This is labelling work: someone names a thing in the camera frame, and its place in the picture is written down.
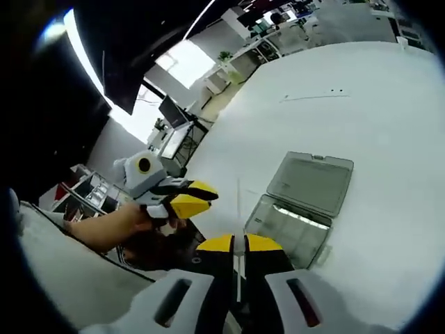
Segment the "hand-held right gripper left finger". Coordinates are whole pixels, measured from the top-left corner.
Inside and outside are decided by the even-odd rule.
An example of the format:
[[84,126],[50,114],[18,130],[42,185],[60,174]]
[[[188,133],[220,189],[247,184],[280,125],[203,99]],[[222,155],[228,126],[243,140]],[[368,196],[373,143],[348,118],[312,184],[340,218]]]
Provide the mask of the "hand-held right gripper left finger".
[[212,276],[197,332],[222,332],[234,298],[231,236],[206,240],[200,233],[140,233],[130,239],[130,265],[146,271],[183,269]]

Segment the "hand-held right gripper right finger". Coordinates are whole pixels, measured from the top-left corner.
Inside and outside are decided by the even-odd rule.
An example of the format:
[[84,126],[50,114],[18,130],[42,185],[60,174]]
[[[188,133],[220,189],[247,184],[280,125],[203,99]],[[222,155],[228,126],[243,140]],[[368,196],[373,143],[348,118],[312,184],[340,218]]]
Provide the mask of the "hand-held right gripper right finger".
[[245,333],[350,333],[351,316],[339,293],[306,269],[294,269],[272,239],[245,236]]

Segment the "person's left hand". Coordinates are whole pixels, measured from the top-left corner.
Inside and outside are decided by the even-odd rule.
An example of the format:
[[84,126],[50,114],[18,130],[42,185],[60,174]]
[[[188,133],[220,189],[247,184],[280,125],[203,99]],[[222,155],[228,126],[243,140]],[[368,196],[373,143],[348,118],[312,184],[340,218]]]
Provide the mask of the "person's left hand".
[[124,209],[128,211],[126,217],[129,219],[132,234],[160,230],[164,226],[168,226],[173,231],[183,227],[181,219],[152,218],[146,205],[126,205]]

